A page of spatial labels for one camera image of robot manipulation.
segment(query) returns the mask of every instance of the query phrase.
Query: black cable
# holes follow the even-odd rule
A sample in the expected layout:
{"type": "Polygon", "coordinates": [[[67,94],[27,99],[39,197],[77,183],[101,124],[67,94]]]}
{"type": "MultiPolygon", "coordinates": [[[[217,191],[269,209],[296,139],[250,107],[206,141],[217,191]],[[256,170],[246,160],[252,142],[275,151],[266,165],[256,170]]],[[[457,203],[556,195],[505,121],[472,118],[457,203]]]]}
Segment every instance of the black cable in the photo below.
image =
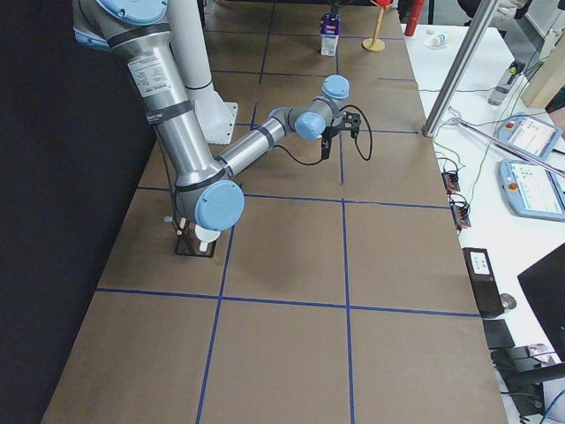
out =
{"type": "Polygon", "coordinates": [[[468,219],[471,214],[471,204],[465,199],[465,197],[459,193],[449,194],[449,206],[455,205],[459,208],[458,212],[462,219],[468,219]],[[456,201],[453,196],[460,197],[460,201],[456,201]]]}
{"type": "Polygon", "coordinates": [[[288,156],[290,156],[290,158],[292,158],[292,160],[293,160],[294,162],[300,163],[301,165],[304,165],[304,166],[314,166],[314,165],[317,165],[318,163],[322,162],[322,160],[323,160],[323,159],[319,159],[319,160],[317,160],[316,162],[310,162],[310,163],[308,163],[308,162],[302,162],[300,159],[297,159],[297,158],[290,152],[290,150],[288,150],[285,146],[281,146],[280,144],[275,144],[275,145],[273,146],[273,148],[281,148],[282,150],[284,150],[284,151],[287,153],[288,156]]]}
{"type": "Polygon", "coordinates": [[[177,189],[175,188],[175,183],[173,182],[172,176],[170,174],[169,161],[167,160],[168,153],[166,148],[162,144],[162,140],[160,136],[157,136],[157,142],[159,143],[159,150],[161,150],[162,162],[165,166],[165,173],[167,174],[167,182],[169,183],[170,202],[173,205],[173,221],[175,222],[175,225],[180,228],[180,225],[178,223],[178,217],[182,216],[182,214],[178,209],[178,205],[177,205],[177,189]]]}
{"type": "Polygon", "coordinates": [[[365,125],[367,125],[367,130],[369,130],[369,154],[367,156],[364,156],[363,152],[361,152],[361,149],[359,148],[359,144],[358,144],[358,137],[355,137],[353,139],[353,142],[355,144],[355,148],[357,149],[359,155],[361,156],[361,159],[363,159],[366,162],[369,162],[371,160],[371,157],[373,156],[373,130],[371,129],[371,125],[369,124],[369,119],[367,119],[367,116],[364,113],[364,111],[362,111],[355,104],[346,104],[345,106],[342,106],[339,109],[339,111],[342,112],[347,108],[353,108],[354,110],[359,112],[361,114],[361,116],[363,117],[363,119],[365,120],[365,125]]]}
{"type": "MultiPolygon", "coordinates": [[[[436,159],[437,159],[438,161],[443,160],[443,161],[446,161],[446,162],[451,162],[451,163],[453,163],[453,166],[456,167],[456,168],[454,169],[454,171],[455,171],[455,172],[458,172],[458,171],[459,171],[459,167],[457,166],[456,161],[454,161],[453,159],[449,159],[449,158],[446,157],[446,156],[439,156],[439,157],[436,157],[436,159]]],[[[444,172],[448,172],[448,170],[445,169],[445,162],[443,163],[443,171],[444,171],[444,172]]]]}
{"type": "Polygon", "coordinates": [[[535,395],[531,393],[522,393],[519,391],[501,391],[501,395],[509,395],[509,396],[527,396],[528,398],[536,398],[535,395]]]}

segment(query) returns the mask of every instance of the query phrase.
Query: white object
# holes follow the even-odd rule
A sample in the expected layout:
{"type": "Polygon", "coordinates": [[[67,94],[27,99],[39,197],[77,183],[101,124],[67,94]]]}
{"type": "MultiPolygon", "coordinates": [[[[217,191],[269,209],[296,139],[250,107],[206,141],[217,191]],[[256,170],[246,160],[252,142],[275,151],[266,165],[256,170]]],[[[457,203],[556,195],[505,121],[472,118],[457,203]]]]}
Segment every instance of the white object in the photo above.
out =
{"type": "Polygon", "coordinates": [[[237,103],[224,103],[214,91],[196,0],[170,0],[167,19],[175,61],[206,141],[230,144],[237,103]]]}
{"type": "Polygon", "coordinates": [[[196,237],[198,237],[198,240],[200,240],[199,250],[201,252],[206,252],[208,250],[208,243],[212,243],[217,240],[221,234],[219,231],[207,230],[199,225],[194,227],[194,233],[196,234],[196,237]]]}
{"type": "Polygon", "coordinates": [[[141,97],[156,95],[170,90],[170,76],[158,50],[127,64],[141,97]]]}
{"type": "Polygon", "coordinates": [[[335,56],[337,51],[337,39],[339,35],[322,35],[321,36],[321,55],[335,56]]]}
{"type": "Polygon", "coordinates": [[[434,35],[426,42],[426,46],[430,49],[445,49],[451,40],[451,35],[448,32],[441,32],[434,35]]]}

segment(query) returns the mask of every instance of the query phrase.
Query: label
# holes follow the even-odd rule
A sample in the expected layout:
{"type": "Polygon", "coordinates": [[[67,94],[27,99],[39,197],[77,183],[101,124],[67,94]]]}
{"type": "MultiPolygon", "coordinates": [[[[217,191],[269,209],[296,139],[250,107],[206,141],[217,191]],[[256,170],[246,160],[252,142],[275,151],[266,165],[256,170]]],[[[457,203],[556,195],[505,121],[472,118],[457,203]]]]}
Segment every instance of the label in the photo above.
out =
{"type": "Polygon", "coordinates": [[[471,252],[471,264],[475,274],[481,276],[490,276],[491,271],[486,263],[486,255],[482,252],[471,252]]]}
{"type": "Polygon", "coordinates": [[[135,85],[138,86],[141,97],[170,90],[170,76],[158,52],[134,60],[127,65],[130,68],[135,85]]]}
{"type": "Polygon", "coordinates": [[[322,56],[335,56],[337,50],[337,35],[322,35],[321,36],[321,55],[322,56]]]}

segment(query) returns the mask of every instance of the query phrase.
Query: black device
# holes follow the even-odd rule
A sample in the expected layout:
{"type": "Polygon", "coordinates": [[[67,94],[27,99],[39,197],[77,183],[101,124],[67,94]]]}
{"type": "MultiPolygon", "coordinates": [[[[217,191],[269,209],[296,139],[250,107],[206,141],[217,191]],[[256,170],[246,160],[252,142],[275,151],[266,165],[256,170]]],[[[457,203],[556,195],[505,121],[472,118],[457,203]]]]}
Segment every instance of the black device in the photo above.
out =
{"type": "Polygon", "coordinates": [[[531,310],[561,360],[565,360],[565,244],[518,276],[531,310]]]}
{"type": "Polygon", "coordinates": [[[504,306],[486,249],[464,247],[463,257],[480,315],[483,318],[494,318],[502,314],[504,306]]]}
{"type": "MultiPolygon", "coordinates": [[[[531,310],[546,332],[555,352],[565,359],[565,244],[533,264],[518,276],[531,310]]],[[[544,367],[527,347],[500,349],[491,354],[522,415],[543,413],[541,383],[565,377],[565,362],[544,367]]]]}
{"type": "Polygon", "coordinates": [[[516,346],[504,320],[483,320],[486,345],[489,349],[502,349],[516,346]]]}

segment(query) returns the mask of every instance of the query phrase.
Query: small black holder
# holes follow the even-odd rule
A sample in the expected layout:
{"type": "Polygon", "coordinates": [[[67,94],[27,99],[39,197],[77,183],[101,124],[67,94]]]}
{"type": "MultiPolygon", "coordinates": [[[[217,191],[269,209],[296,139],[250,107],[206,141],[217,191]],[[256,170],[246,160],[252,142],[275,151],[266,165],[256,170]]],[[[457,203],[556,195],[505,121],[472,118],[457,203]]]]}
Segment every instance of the small black holder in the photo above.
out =
{"type": "Polygon", "coordinates": [[[339,125],[328,126],[321,135],[321,160],[329,159],[332,150],[332,139],[340,131],[349,131],[351,138],[357,139],[359,136],[359,128],[361,127],[361,118],[358,113],[345,111],[343,113],[342,122],[339,125]]]}
{"type": "Polygon", "coordinates": [[[194,256],[198,258],[212,258],[215,252],[215,241],[208,243],[206,252],[201,252],[200,240],[194,237],[194,224],[188,223],[183,229],[179,229],[181,235],[177,236],[175,254],[181,256],[194,256]]]}

